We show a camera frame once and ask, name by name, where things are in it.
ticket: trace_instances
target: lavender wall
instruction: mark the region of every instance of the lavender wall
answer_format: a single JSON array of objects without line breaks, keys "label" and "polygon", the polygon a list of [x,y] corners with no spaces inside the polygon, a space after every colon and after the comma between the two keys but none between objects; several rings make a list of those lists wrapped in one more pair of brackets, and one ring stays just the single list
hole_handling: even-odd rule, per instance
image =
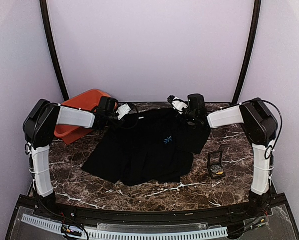
[{"label": "lavender wall", "polygon": [[299,227],[299,1],[263,1],[241,100],[261,97],[282,111],[274,182],[285,192]]},{"label": "lavender wall", "polygon": [[0,0],[0,240],[31,177],[23,122],[40,98],[62,101],[38,0]]},{"label": "lavender wall", "polygon": [[92,88],[119,101],[202,93],[230,102],[254,0],[49,0],[69,94]]}]

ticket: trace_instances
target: black cable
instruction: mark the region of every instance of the black cable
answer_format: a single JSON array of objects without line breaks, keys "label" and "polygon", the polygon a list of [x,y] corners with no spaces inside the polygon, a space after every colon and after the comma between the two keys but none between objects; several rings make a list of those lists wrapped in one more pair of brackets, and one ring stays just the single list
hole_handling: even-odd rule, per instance
[{"label": "black cable", "polygon": [[80,226],[80,225],[79,225],[76,221],[74,221],[73,219],[70,219],[70,218],[68,218],[68,217],[59,215],[59,214],[57,214],[57,213],[55,213],[55,212],[52,212],[51,210],[49,210],[49,209],[42,203],[42,201],[41,201],[40,199],[38,199],[38,202],[39,202],[39,204],[40,204],[45,210],[47,210],[49,213],[55,215],[56,217],[59,217],[59,218],[62,218],[62,219],[66,219],[66,220],[68,220],[68,221],[71,221],[75,227],[77,227],[77,228],[79,228],[80,230],[82,230],[83,232],[85,232],[86,237],[87,237],[87,240],[90,240],[90,236],[89,236],[88,232],[85,230],[85,228],[84,228],[83,226]]},{"label": "black cable", "polygon": [[[276,111],[278,112],[279,114],[279,118],[280,118],[280,127],[279,127],[279,132],[277,134],[277,137],[276,137],[276,140],[275,140],[275,143],[274,145],[269,145],[266,149],[266,152],[265,152],[265,159],[268,160],[271,158],[272,156],[272,153],[273,151],[275,150],[275,147],[276,147],[276,144],[278,143],[279,139],[280,139],[280,136],[281,136],[281,133],[282,133],[282,129],[283,129],[283,116],[282,116],[282,113],[281,111],[279,110],[279,108],[272,102],[270,101],[267,101],[267,100],[262,100],[262,99],[254,99],[254,100],[247,100],[247,101],[244,101],[242,103],[238,103],[238,104],[235,104],[235,105],[232,105],[232,106],[227,106],[227,107],[223,107],[221,108],[219,111],[222,111],[222,110],[225,110],[225,109],[229,109],[229,108],[232,108],[232,107],[236,107],[236,106],[240,106],[240,105],[243,105],[243,104],[247,104],[247,103],[256,103],[256,102],[259,102],[259,103],[266,103],[266,104],[269,104],[271,105],[272,107],[274,107],[276,109]],[[268,150],[271,149],[271,154],[269,156],[267,156],[267,153],[268,153]]]},{"label": "black cable", "polygon": [[131,127],[122,127],[121,125],[117,124],[114,120],[109,119],[108,116],[103,115],[103,114],[101,114],[101,113],[95,111],[95,110],[96,110],[96,107],[94,107],[92,110],[85,110],[85,109],[79,109],[78,107],[73,107],[73,106],[65,106],[65,105],[61,105],[61,106],[62,106],[62,107],[66,107],[66,108],[71,108],[71,109],[81,110],[81,111],[85,111],[85,112],[92,113],[92,114],[94,114],[94,115],[101,116],[101,117],[107,119],[108,121],[110,121],[113,125],[117,126],[117,127],[120,128],[120,129],[130,130],[130,129],[135,128],[135,127],[137,126],[137,124],[139,123],[140,113],[139,113],[139,109],[136,107],[135,104],[133,104],[133,103],[128,103],[128,104],[131,105],[132,107],[134,107],[134,109],[135,109],[135,111],[136,111],[136,113],[137,113],[137,115],[136,115],[136,116],[137,116],[137,120],[136,120],[135,124],[134,124],[133,126],[131,126]]},{"label": "black cable", "polygon": [[139,112],[138,108],[137,108],[136,105],[133,104],[133,103],[129,103],[129,105],[131,105],[132,107],[134,107],[134,109],[135,109],[135,111],[136,111],[136,117],[137,117],[137,119],[136,119],[136,122],[135,122],[135,124],[134,124],[133,126],[130,126],[130,127],[123,127],[123,126],[117,124],[115,121],[109,119],[109,121],[110,121],[113,125],[117,126],[117,127],[120,128],[120,129],[123,129],[123,130],[131,130],[131,129],[135,128],[135,127],[139,124],[140,112]]},{"label": "black cable", "polygon": [[249,231],[252,230],[253,227],[255,227],[256,225],[258,225],[258,224],[260,223],[259,220],[258,220],[257,222],[255,222],[255,220],[260,219],[260,218],[261,218],[260,216],[255,217],[254,220],[251,221],[251,223],[249,223],[249,224],[247,224],[247,225],[245,225],[245,226],[243,226],[243,227],[241,227],[241,228],[239,228],[239,229],[237,229],[237,230],[235,230],[235,231],[232,231],[232,232],[228,233],[228,235],[240,235],[240,234],[243,234],[243,233],[248,232],[247,230],[249,230]]}]

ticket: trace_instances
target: orange plastic bin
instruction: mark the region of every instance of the orange plastic bin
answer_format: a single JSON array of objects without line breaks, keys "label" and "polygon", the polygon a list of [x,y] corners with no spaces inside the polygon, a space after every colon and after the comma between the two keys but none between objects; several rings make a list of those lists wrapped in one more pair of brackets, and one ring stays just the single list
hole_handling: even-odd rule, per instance
[{"label": "orange plastic bin", "polygon": [[[98,89],[92,89],[64,102],[62,105],[91,111],[99,105],[101,97],[103,96],[111,97],[106,92]],[[93,132],[93,129],[90,128],[57,125],[54,134],[57,138],[63,139],[66,144],[71,144],[91,132]]]}]

